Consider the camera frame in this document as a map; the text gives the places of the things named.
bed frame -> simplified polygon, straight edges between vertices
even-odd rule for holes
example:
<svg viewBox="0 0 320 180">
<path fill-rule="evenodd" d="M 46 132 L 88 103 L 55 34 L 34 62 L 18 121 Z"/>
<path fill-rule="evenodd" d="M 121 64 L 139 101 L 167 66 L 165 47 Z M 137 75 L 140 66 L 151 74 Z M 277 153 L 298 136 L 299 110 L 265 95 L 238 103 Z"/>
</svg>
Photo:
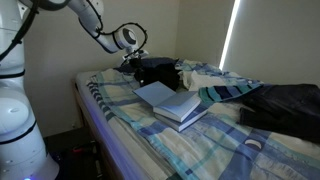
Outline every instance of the bed frame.
<svg viewBox="0 0 320 180">
<path fill-rule="evenodd" d="M 99 136 L 99 133 L 97 131 L 96 125 L 93 123 L 93 120 L 90 116 L 90 113 L 85 106 L 83 100 L 81 99 L 81 96 L 78 91 L 77 84 L 75 80 L 72 80 L 72 89 L 74 92 L 74 97 L 77 102 L 77 109 L 80 116 L 81 126 L 87 126 L 90 129 L 90 133 L 92 137 L 98 142 L 99 145 L 99 153 L 103 159 L 105 170 L 102 170 L 103 172 L 107 173 L 108 179 L 124 179 L 122 176 L 121 171 L 119 170 L 118 166 L 114 162 L 111 154 L 109 153 L 109 150 L 102 145 L 101 137 Z"/>
</svg>

floor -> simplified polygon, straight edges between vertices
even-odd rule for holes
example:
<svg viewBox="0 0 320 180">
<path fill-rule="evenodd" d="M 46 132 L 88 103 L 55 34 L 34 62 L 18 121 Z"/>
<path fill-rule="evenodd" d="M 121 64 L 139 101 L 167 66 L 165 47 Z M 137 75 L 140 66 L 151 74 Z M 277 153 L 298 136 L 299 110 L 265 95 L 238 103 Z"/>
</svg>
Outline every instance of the floor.
<svg viewBox="0 0 320 180">
<path fill-rule="evenodd" d="M 109 179 L 99 152 L 99 144 L 87 128 L 79 128 L 44 138 L 47 150 L 59 164 L 56 180 Z"/>
</svg>

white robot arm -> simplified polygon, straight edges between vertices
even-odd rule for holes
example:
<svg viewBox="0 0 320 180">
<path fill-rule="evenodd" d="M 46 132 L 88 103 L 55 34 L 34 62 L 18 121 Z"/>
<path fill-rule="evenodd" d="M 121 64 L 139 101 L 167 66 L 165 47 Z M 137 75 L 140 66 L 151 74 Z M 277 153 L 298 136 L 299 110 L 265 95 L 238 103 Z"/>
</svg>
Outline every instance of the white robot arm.
<svg viewBox="0 0 320 180">
<path fill-rule="evenodd" d="M 83 28 L 107 51 L 125 49 L 125 59 L 147 54 L 140 50 L 135 33 L 122 28 L 102 32 L 102 0 L 0 0 L 0 179 L 55 179 L 59 166 L 45 150 L 30 102 L 25 95 L 22 37 L 37 8 L 70 7 Z M 21 9 L 31 8 L 22 23 Z"/>
</svg>

open book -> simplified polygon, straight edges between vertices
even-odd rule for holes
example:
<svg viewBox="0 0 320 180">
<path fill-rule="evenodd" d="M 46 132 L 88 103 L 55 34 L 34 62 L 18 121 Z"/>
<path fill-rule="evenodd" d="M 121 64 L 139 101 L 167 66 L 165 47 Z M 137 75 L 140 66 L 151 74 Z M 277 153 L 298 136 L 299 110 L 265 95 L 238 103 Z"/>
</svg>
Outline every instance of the open book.
<svg viewBox="0 0 320 180">
<path fill-rule="evenodd" d="M 155 113 L 155 117 L 162 121 L 163 123 L 167 124 L 171 128 L 175 129 L 176 131 L 180 132 L 190 126 L 192 123 L 200 119 L 202 116 L 204 116 L 208 111 L 208 108 L 203 105 L 198 105 L 196 109 L 194 109 L 189 116 L 186 117 L 186 119 L 183 122 L 177 122 L 175 120 L 172 120 L 170 118 L 161 116 L 160 114 Z"/>
<path fill-rule="evenodd" d="M 153 107 L 153 112 L 182 122 L 201 102 L 196 91 L 176 93 L 157 81 L 134 90 Z"/>
</svg>

bedspread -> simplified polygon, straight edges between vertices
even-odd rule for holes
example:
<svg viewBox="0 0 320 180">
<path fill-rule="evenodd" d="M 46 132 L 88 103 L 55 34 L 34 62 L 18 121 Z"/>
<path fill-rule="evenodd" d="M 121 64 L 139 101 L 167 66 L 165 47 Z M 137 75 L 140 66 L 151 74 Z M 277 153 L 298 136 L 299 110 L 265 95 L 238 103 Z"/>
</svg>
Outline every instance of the bedspread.
<svg viewBox="0 0 320 180">
<path fill-rule="evenodd" d="M 226 85 L 252 83 L 200 62 L 179 60 L 176 68 L 220 77 Z M 92 77 L 88 86 L 106 120 L 118 116 L 129 123 L 183 179 L 320 177 L 319 145 L 239 125 L 242 104 L 214 103 L 207 115 L 178 133 L 155 119 L 152 107 L 132 92 L 139 88 L 132 74 L 108 69 Z"/>
</svg>

